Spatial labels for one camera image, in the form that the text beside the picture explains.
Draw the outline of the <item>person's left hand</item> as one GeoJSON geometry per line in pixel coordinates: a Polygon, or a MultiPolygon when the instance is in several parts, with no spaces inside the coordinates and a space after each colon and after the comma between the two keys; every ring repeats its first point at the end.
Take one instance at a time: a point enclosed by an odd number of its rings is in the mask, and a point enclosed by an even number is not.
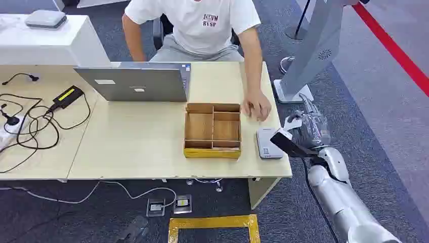
{"type": "Polygon", "coordinates": [[[244,95],[242,107],[248,117],[265,121],[272,109],[271,103],[262,91],[248,91],[244,95]]]}

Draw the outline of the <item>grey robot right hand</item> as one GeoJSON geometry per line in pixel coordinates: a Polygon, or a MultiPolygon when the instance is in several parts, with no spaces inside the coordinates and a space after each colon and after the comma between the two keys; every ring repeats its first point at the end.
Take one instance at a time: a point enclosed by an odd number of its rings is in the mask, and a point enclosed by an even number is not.
{"type": "Polygon", "coordinates": [[[317,106],[304,94],[300,93],[305,110],[295,110],[284,123],[284,130],[292,134],[291,140],[308,149],[328,146],[331,135],[327,118],[319,111],[317,106]]]}

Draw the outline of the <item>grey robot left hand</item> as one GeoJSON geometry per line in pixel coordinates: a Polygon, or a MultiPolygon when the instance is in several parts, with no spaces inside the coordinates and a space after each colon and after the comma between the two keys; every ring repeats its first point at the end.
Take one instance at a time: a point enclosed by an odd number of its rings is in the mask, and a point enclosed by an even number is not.
{"type": "Polygon", "coordinates": [[[117,237],[116,243],[143,242],[149,232],[148,220],[143,216],[136,216],[128,227],[117,237]]]}

